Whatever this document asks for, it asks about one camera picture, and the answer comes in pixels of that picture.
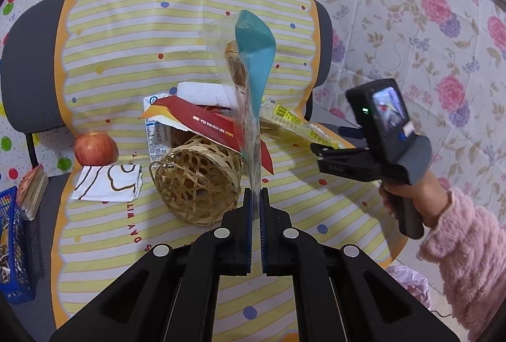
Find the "person's right hand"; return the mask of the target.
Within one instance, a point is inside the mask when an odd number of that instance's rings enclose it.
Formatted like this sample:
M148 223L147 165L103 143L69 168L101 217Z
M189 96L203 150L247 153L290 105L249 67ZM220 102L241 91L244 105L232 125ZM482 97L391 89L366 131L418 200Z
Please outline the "person's right hand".
M399 196L411 199L416 210L421 214L424 224L434 228L442 213L452 203L451 194L439 183L437 177L427 171L416 185L404 185L395 182L382 182L379 194L383 198L383 205L392 214L394 205L389 196Z

